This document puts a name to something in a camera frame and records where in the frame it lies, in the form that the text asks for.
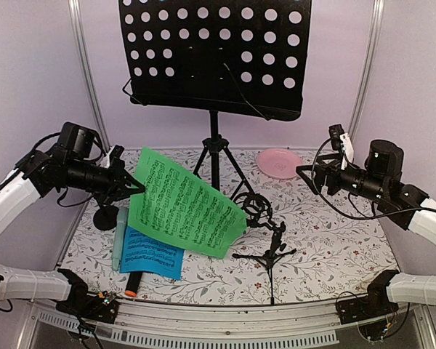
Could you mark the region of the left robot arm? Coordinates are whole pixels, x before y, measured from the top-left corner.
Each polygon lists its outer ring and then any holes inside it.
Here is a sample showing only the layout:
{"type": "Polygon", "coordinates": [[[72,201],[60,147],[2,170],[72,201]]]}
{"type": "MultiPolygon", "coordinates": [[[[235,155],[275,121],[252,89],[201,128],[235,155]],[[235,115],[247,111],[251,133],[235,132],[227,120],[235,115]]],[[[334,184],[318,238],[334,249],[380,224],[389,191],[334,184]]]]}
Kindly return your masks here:
{"type": "MultiPolygon", "coordinates": [[[[145,192],[145,186],[125,169],[120,158],[123,147],[116,145],[91,158],[92,148],[101,146],[97,131],[67,121],[53,137],[57,141],[49,150],[33,146],[0,183],[0,235],[52,190],[87,192],[99,206],[94,224],[100,230],[116,226],[115,202],[145,192]]],[[[79,316],[88,315],[94,305],[107,305],[90,296],[87,284],[70,270],[41,272],[0,265],[0,300],[12,299],[54,300],[61,309],[79,316]]]]}

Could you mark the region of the black round-base mic stand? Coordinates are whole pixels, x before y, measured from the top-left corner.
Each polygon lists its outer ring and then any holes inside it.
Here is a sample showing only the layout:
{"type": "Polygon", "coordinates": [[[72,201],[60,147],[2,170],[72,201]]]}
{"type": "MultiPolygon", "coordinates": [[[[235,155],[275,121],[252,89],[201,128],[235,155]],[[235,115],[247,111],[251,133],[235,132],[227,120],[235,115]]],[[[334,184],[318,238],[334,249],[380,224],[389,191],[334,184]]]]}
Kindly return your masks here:
{"type": "Polygon", "coordinates": [[[107,231],[117,226],[119,208],[113,205],[101,206],[94,214],[93,223],[96,229],[107,231]]]}

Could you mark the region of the blue paper sheet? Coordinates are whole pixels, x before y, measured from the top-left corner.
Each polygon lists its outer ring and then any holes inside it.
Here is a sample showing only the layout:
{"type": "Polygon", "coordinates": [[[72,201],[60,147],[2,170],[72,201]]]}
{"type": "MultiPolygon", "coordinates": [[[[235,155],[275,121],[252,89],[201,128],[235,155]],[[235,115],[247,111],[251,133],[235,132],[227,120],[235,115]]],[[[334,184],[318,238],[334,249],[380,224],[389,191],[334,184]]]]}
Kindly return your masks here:
{"type": "Polygon", "coordinates": [[[184,251],[127,227],[120,272],[148,272],[180,280],[184,251]]]}

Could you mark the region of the black microphone orange end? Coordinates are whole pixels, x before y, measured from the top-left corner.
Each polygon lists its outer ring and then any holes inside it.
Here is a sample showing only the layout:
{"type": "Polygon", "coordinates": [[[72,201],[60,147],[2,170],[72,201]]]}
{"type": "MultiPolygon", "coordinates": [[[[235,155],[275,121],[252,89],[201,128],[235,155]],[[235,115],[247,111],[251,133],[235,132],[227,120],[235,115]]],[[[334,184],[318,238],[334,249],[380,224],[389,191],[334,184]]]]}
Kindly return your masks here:
{"type": "Polygon", "coordinates": [[[135,298],[137,296],[140,282],[142,280],[142,274],[143,274],[143,272],[140,272],[140,271],[132,272],[129,274],[126,288],[124,290],[124,294],[127,297],[135,298]]]}

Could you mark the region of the teal toy microphone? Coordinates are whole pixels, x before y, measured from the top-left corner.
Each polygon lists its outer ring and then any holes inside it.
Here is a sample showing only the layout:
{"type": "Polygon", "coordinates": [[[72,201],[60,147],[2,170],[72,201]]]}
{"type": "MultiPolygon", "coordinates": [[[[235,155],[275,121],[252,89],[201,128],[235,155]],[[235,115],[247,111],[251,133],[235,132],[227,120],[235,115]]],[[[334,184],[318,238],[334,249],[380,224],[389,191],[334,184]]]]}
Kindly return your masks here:
{"type": "Polygon", "coordinates": [[[111,268],[113,271],[119,271],[121,267],[122,251],[124,246],[124,236],[128,223],[129,209],[121,207],[116,218],[116,229],[113,238],[113,249],[111,256],[111,268]]]}

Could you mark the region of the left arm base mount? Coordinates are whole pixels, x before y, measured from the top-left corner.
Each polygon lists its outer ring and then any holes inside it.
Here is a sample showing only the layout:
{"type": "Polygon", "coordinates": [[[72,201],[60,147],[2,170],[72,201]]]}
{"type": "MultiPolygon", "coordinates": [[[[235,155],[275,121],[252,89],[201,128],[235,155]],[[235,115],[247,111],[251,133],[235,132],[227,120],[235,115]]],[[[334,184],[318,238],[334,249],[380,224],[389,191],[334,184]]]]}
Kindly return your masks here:
{"type": "Polygon", "coordinates": [[[68,269],[57,269],[70,284],[68,298],[56,302],[56,310],[69,315],[114,324],[118,314],[119,303],[107,292],[102,296],[89,294],[86,282],[68,269]]]}

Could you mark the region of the black tripod music stand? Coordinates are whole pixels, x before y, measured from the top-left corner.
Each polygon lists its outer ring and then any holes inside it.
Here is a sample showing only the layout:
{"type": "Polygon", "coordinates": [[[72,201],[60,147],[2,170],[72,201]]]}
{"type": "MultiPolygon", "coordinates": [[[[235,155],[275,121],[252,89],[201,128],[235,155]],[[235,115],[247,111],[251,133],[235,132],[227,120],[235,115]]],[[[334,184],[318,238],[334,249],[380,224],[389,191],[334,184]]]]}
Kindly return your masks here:
{"type": "Polygon", "coordinates": [[[294,121],[301,116],[310,1],[120,1],[134,104],[209,112],[211,184],[219,188],[221,112],[294,121]]]}

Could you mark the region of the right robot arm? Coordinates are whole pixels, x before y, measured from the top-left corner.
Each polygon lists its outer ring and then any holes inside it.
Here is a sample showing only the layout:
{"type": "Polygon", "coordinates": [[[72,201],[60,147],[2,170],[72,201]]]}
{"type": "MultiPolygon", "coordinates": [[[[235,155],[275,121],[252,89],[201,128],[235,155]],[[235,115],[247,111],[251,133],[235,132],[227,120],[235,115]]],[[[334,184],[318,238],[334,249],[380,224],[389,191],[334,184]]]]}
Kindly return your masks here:
{"type": "MultiPolygon", "coordinates": [[[[310,165],[296,173],[312,192],[321,195],[326,188],[332,196],[340,190],[368,199],[379,210],[379,217],[390,219],[403,230],[415,233],[436,246],[436,201],[415,185],[402,183],[404,152],[387,140],[370,143],[364,168],[346,156],[347,137],[333,140],[334,153],[316,154],[310,165]]],[[[415,276],[398,270],[380,273],[367,288],[361,310],[368,317],[378,316],[397,302],[436,306],[436,276],[415,276]]]]}

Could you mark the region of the green sheet music paper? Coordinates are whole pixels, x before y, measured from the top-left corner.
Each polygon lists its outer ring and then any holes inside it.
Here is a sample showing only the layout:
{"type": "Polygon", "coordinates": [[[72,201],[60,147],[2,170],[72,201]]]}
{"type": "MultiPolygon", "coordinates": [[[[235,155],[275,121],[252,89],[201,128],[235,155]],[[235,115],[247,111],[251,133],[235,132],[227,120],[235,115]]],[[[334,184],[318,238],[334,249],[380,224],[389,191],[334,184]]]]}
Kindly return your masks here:
{"type": "Polygon", "coordinates": [[[150,238],[222,259],[247,229],[234,202],[150,148],[142,149],[134,178],[145,192],[131,196],[128,226],[150,238]]]}

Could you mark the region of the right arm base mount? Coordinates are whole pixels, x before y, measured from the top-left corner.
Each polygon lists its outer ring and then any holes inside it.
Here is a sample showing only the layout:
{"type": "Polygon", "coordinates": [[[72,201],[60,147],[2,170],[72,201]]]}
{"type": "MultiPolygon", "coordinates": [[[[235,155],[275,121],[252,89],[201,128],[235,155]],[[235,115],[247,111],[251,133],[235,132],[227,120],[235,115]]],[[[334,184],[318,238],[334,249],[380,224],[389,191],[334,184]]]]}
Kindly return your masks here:
{"type": "Polygon", "coordinates": [[[396,270],[386,270],[368,285],[366,296],[337,300],[335,308],[341,324],[364,321],[396,312],[399,306],[389,301],[387,287],[397,274],[396,270]]]}

